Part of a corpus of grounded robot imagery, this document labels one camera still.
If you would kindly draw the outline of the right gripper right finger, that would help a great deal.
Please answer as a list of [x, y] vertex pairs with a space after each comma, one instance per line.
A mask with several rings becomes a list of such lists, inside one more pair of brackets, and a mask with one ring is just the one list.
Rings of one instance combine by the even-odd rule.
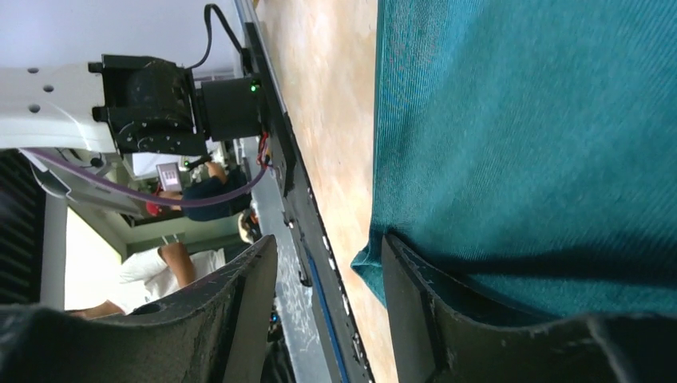
[[489, 298], [394, 235], [382, 272], [403, 382], [673, 382], [676, 318], [582, 314], [551, 320]]

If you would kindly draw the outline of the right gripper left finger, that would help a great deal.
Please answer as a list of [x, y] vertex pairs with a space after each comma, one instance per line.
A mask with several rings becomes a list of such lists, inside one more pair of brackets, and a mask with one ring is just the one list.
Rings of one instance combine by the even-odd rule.
[[128, 315], [1, 309], [4, 382], [257, 382], [277, 273], [267, 235], [225, 267]]

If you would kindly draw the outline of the teal cloth napkin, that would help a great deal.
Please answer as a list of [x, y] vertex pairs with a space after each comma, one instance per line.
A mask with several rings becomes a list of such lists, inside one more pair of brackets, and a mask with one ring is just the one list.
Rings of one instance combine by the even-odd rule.
[[676, 311], [676, 4], [381, 1], [370, 234], [546, 318]]

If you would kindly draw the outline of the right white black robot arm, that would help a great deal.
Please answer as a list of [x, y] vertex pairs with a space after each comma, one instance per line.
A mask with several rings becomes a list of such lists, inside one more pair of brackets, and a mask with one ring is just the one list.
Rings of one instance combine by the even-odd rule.
[[[260, 55], [240, 79], [197, 84], [156, 57], [10, 69], [1, 76], [1, 146], [24, 155], [50, 193], [130, 215], [136, 194], [76, 151], [203, 155], [207, 139], [260, 136], [310, 276], [336, 382], [372, 379], [291, 122]], [[676, 318], [587, 314], [549, 320], [488, 298], [384, 240], [386, 290], [406, 382], [673, 382]], [[257, 382], [279, 245], [267, 235], [226, 267], [129, 316], [83, 321], [50, 309], [1, 311], [4, 382]]]

